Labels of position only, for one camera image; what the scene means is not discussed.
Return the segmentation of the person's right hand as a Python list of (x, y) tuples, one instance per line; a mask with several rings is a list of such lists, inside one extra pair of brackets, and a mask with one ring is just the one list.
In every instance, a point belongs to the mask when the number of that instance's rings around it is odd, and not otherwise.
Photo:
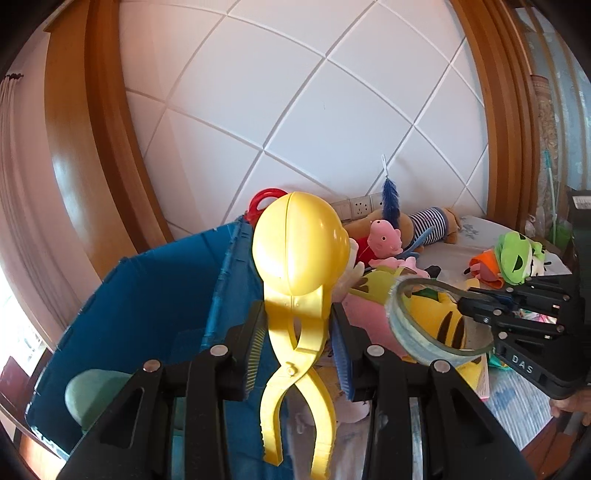
[(582, 413), (581, 423), (588, 427), (591, 425), (591, 389), (586, 388), (578, 391), (574, 395), (562, 399), (549, 401), (550, 412), (553, 417), (558, 418), (562, 412)]

